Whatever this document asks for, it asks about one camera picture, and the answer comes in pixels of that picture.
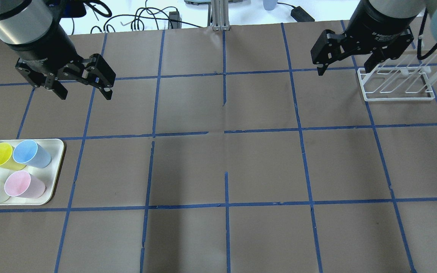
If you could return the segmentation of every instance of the pink cup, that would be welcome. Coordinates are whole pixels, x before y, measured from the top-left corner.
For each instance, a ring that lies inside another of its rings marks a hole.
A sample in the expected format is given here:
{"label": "pink cup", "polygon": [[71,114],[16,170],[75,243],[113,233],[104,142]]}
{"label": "pink cup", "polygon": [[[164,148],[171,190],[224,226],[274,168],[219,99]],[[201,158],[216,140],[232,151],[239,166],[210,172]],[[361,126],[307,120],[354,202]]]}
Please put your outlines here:
{"label": "pink cup", "polygon": [[27,171],[15,171],[5,183],[5,192],[13,197],[38,198],[45,189],[45,184]]}

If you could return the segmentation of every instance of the tray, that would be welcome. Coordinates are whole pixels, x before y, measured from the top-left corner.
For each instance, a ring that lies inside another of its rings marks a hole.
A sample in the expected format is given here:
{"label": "tray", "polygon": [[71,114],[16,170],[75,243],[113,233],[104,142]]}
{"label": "tray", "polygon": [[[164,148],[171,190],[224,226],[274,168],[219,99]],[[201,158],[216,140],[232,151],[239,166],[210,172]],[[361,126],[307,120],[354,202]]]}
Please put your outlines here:
{"label": "tray", "polygon": [[[11,144],[13,147],[16,147],[19,142],[23,140],[0,140],[1,142],[7,142]],[[36,168],[34,166],[26,166],[23,170],[33,174],[37,178],[39,178],[47,189],[43,193],[42,196],[38,198],[21,198],[21,197],[10,197],[5,202],[0,203],[0,206],[14,206],[14,205],[42,205],[46,202],[50,201],[53,196],[53,192],[55,190],[55,185],[57,183],[57,177],[60,170],[60,165],[62,163],[63,154],[65,151],[65,144],[62,140],[58,139],[46,139],[46,140],[34,140],[40,146],[42,146],[45,150],[47,150],[52,156],[52,161],[48,166],[43,169]],[[10,176],[15,171],[11,171],[9,169],[0,168],[0,180],[6,181],[8,176]]]}

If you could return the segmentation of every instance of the light blue cup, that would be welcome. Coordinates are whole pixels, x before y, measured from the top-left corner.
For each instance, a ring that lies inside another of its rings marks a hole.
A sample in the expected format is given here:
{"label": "light blue cup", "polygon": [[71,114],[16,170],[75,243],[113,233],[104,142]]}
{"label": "light blue cup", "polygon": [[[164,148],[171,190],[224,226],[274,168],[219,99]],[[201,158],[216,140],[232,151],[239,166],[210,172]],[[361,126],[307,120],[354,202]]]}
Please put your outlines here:
{"label": "light blue cup", "polygon": [[278,0],[262,0],[262,5],[265,10],[273,10],[276,7]]}
{"label": "light blue cup", "polygon": [[50,164],[52,157],[34,140],[23,140],[14,147],[13,159],[28,166],[45,168]]}

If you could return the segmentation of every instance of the power adapter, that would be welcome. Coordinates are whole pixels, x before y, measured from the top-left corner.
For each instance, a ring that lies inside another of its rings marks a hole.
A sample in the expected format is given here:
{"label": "power adapter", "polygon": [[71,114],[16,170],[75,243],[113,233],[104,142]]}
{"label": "power adapter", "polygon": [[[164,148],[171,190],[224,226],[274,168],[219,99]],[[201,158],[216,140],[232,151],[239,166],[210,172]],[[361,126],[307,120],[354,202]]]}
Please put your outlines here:
{"label": "power adapter", "polygon": [[[180,12],[178,12],[178,11],[170,11],[168,13],[168,16],[170,17],[171,20],[176,20],[176,21],[182,20],[180,18]],[[180,28],[182,28],[181,22],[174,22],[171,20],[168,21],[168,29],[180,29]]]}
{"label": "power adapter", "polygon": [[291,10],[291,17],[297,22],[314,22],[314,18],[299,6]]}

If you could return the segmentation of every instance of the robotic arm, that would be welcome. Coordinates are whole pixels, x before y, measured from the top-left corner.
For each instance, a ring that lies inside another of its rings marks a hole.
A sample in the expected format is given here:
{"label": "robotic arm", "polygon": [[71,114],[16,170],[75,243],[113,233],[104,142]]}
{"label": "robotic arm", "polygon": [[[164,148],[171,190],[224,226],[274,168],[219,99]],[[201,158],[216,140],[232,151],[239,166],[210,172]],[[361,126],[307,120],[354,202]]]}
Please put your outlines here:
{"label": "robotic arm", "polygon": [[75,80],[110,100],[116,73],[98,53],[80,57],[59,25],[67,2],[50,8],[43,0],[0,0],[0,39],[18,54],[15,68],[35,88],[64,100],[68,91],[59,80]]}
{"label": "robotic arm", "polygon": [[324,30],[311,49],[311,59],[322,76],[328,66],[352,55],[371,54],[366,72],[388,58],[399,58],[414,40],[409,24],[427,7],[437,40],[437,0],[361,0],[346,30]]}

